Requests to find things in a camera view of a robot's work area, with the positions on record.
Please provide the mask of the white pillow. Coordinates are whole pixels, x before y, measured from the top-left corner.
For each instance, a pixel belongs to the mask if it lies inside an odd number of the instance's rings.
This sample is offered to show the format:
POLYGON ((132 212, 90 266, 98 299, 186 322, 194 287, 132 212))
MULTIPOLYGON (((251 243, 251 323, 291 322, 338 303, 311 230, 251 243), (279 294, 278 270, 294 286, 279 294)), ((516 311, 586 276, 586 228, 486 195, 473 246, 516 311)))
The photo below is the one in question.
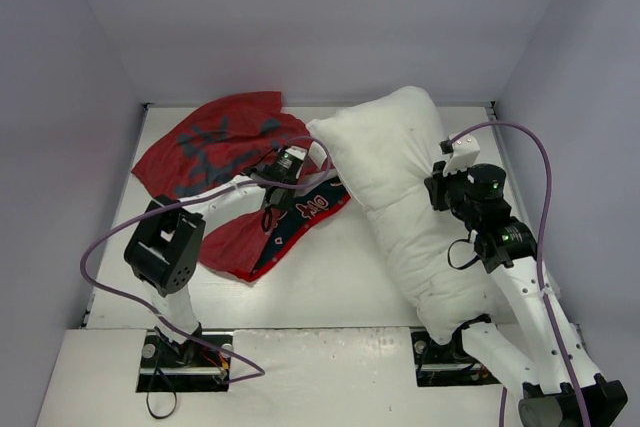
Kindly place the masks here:
POLYGON ((445 137, 428 93, 407 86, 380 99, 308 123, 329 151, 338 176, 364 212, 389 275, 440 344, 483 314, 494 323, 515 315, 481 264, 458 270, 447 250, 464 225, 433 210, 424 185, 445 137))

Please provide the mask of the red navy pillowcase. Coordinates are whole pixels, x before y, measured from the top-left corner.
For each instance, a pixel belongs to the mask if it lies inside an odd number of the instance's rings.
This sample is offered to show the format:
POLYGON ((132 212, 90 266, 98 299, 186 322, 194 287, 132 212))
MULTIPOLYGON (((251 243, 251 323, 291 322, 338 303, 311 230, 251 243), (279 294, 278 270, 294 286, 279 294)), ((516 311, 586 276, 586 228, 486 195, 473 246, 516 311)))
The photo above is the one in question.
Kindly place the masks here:
MULTIPOLYGON (((132 169, 151 196, 190 197, 218 187, 253 166, 266 166, 288 139, 307 147, 305 124, 282 110, 278 91, 235 94, 192 112, 156 141, 132 169)), ((207 235, 199 261, 253 282, 350 196, 336 175, 296 195, 290 211, 255 212, 207 235)))

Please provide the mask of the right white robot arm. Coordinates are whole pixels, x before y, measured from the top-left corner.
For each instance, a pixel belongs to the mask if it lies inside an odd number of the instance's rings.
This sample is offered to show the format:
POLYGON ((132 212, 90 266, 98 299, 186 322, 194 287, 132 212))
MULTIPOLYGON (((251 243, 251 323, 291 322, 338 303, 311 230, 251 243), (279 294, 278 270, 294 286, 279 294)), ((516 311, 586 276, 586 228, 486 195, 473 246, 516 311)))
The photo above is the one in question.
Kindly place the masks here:
POLYGON ((529 348, 523 353, 483 314, 445 330, 445 352, 480 361, 512 396, 524 426, 612 425, 628 395, 620 381, 605 379, 563 313, 537 265, 533 233, 504 198, 505 171, 493 164, 454 174, 445 168, 435 163, 425 181, 432 207, 463 223, 473 262, 506 297, 529 348))

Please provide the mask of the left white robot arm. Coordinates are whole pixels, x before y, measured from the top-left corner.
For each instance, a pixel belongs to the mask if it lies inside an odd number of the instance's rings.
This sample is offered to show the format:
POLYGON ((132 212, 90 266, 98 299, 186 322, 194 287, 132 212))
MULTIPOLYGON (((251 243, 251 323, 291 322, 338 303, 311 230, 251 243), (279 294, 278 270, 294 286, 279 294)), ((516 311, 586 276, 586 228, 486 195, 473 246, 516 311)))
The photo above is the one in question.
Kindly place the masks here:
POLYGON ((162 323, 157 325, 166 338, 164 355, 175 365, 191 365, 200 353, 197 337, 202 328, 192 308, 188 283, 195 273, 203 239, 215 229, 255 212, 263 213, 262 227, 268 230, 274 223, 274 213, 291 204, 294 191, 256 182, 297 185, 306 157, 305 148, 285 146, 271 164, 195 195, 197 205, 145 219, 136 227, 124 250, 124 260, 134 276, 147 285, 153 307, 179 329, 174 332, 162 323))

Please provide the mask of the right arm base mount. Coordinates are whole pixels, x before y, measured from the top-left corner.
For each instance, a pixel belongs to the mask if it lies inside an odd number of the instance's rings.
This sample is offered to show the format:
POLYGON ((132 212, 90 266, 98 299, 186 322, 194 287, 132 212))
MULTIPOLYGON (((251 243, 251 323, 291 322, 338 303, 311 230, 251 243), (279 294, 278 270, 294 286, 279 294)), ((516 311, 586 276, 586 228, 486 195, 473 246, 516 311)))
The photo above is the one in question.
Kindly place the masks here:
POLYGON ((426 330, 412 329, 410 334, 418 387, 476 387, 499 383, 480 361, 463 351, 460 337, 440 345, 426 330))

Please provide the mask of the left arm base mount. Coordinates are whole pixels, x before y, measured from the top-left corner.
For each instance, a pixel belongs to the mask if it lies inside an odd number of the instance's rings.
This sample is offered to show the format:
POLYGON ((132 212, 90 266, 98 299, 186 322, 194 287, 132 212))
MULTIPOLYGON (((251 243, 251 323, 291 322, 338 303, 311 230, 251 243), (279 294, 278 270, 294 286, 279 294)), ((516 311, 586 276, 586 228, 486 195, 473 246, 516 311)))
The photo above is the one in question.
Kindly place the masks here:
POLYGON ((231 359, 199 344, 175 347, 147 331, 139 362, 137 393, 212 393, 229 390, 231 359))

